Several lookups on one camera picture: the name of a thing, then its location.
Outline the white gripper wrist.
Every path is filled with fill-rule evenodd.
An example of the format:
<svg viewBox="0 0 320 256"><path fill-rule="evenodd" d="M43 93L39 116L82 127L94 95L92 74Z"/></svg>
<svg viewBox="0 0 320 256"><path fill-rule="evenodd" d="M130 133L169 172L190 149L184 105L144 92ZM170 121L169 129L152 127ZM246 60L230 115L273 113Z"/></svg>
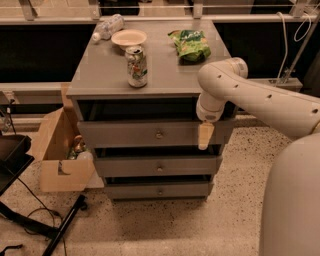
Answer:
<svg viewBox="0 0 320 256"><path fill-rule="evenodd" d="M214 132L214 125L224 111L225 102L216 99L209 93L202 91L196 104L196 114L201 121L205 121L198 126L198 148L206 150Z"/></svg>

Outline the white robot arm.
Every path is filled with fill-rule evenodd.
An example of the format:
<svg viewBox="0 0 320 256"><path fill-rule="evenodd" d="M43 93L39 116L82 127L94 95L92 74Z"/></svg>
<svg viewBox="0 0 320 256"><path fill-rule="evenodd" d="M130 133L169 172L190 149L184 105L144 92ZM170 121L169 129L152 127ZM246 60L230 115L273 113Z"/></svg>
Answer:
<svg viewBox="0 0 320 256"><path fill-rule="evenodd" d="M320 256L320 99L254 82L241 58L199 70L198 148L231 102L292 140L267 178L259 256Z"/></svg>

